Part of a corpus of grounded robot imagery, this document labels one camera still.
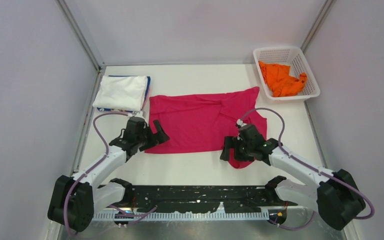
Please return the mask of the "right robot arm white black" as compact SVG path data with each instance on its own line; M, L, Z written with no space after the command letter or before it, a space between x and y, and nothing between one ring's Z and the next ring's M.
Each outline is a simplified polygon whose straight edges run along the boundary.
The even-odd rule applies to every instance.
M274 138L264 139L253 124L238 128L237 136L226 136L220 159L239 162L262 161L287 172L300 181L295 183L276 176L264 187L271 205L292 202L317 213L335 230L342 230L366 208L362 193L346 170L332 171L307 163Z

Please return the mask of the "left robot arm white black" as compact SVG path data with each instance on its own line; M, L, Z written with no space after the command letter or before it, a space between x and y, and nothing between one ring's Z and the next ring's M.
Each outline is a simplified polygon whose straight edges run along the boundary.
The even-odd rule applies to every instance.
M156 129L141 116L128 118L120 135L104 142L105 151L91 165L73 174L61 175L54 184L47 217L63 225L69 236L84 231L95 213L116 203L128 207L134 199L133 185L114 178L106 185L103 181L138 152L167 142L159 120L154 120Z

